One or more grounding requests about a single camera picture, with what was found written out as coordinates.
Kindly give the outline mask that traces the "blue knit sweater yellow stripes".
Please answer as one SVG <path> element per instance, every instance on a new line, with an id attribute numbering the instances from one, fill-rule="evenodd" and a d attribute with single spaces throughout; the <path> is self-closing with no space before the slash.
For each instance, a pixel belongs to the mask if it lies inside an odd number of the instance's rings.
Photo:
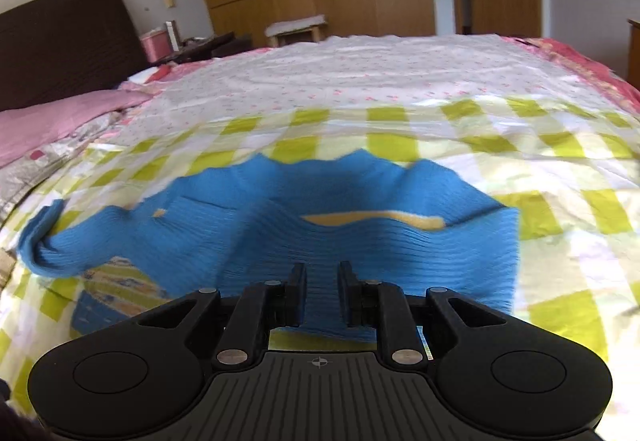
<path id="1" fill-rule="evenodd" d="M 518 211 L 422 160 L 366 151 L 281 164 L 257 155 L 172 181 L 126 209 L 108 206 L 63 231 L 63 201 L 24 227 L 17 253 L 58 279 L 127 260 L 172 298 L 213 287 L 240 294 L 293 265 L 307 273 L 303 328 L 343 337 L 337 268 L 408 294 L 443 286 L 509 312 L 518 278 Z"/>

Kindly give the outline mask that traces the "pink storage box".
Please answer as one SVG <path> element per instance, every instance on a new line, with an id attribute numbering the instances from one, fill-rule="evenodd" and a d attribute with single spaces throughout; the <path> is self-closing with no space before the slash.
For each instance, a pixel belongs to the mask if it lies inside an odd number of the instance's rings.
<path id="1" fill-rule="evenodd" d="M 174 52 L 168 31 L 162 28 L 157 28 L 141 35 L 140 42 L 150 63 L 165 59 Z"/>

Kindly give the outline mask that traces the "dark wooden headboard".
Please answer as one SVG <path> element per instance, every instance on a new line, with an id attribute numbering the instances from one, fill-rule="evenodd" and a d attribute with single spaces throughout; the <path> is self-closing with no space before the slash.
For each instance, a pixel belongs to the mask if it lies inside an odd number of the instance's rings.
<path id="1" fill-rule="evenodd" d="M 149 66 L 122 0 L 32 0 L 1 15 L 1 109 L 112 89 Z"/>

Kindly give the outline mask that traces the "dark bedside table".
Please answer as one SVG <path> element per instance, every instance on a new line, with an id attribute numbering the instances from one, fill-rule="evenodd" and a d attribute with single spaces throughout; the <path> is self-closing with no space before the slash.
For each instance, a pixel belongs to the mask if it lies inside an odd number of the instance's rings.
<path id="1" fill-rule="evenodd" d="M 172 56 L 171 61 L 200 62 L 213 58 L 231 57 L 253 49 L 254 42 L 250 34 L 236 36 L 235 32 L 229 32 L 202 40 L 191 40 Z"/>

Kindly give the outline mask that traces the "metal thermos bottle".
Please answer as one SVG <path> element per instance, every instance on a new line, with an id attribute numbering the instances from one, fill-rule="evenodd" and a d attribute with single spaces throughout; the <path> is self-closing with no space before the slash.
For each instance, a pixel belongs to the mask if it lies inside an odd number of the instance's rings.
<path id="1" fill-rule="evenodd" d="M 177 21 L 176 20 L 166 21 L 165 27 L 166 27 L 172 52 L 173 53 L 179 52 L 182 49 L 182 39 L 180 37 L 180 33 L 178 30 Z"/>

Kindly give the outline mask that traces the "green checked bed sheet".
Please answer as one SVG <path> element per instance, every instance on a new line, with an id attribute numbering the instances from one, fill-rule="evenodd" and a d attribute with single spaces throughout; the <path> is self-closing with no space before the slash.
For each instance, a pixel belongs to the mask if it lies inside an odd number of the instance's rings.
<path id="1" fill-rule="evenodd" d="M 80 294 L 133 313 L 160 292 L 109 265 L 51 282 L 12 259 L 21 228 L 55 198 L 71 225 L 172 179 L 264 154 L 283 163 L 367 150 L 442 164 L 521 214 L 516 314 L 608 362 L 602 421 L 628 438 L 639 415 L 639 94 L 552 39 L 333 37 L 173 66 L 151 94 L 28 194 L 1 224 L 1 374 L 18 387 L 70 337 Z"/>

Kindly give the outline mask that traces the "white patterned pillow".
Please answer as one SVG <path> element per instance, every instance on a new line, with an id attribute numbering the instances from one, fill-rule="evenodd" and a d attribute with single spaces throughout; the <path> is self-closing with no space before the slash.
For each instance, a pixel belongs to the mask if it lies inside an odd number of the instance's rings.
<path id="1" fill-rule="evenodd" d="M 1 223 L 29 192 L 76 157 L 88 144 L 119 123 L 128 110 L 109 112 L 89 120 L 69 136 L 43 146 L 1 168 Z"/>

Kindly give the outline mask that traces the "pink pillow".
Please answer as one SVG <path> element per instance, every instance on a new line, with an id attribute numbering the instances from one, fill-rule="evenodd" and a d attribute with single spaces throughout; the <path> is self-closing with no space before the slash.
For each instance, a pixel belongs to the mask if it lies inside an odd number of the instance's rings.
<path id="1" fill-rule="evenodd" d="M 98 90 L 25 109 L 1 112 L 1 166 L 38 146 L 58 141 L 93 118 L 132 108 L 152 98 L 130 90 Z"/>

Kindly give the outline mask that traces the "small stool white cushion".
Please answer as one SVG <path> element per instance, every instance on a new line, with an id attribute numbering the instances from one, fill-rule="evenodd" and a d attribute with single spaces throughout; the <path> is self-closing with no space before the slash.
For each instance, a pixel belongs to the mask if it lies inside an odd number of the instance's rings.
<path id="1" fill-rule="evenodd" d="M 305 19 L 273 23 L 265 29 L 268 45 L 281 48 L 298 42 L 321 42 L 326 17 L 323 14 Z"/>

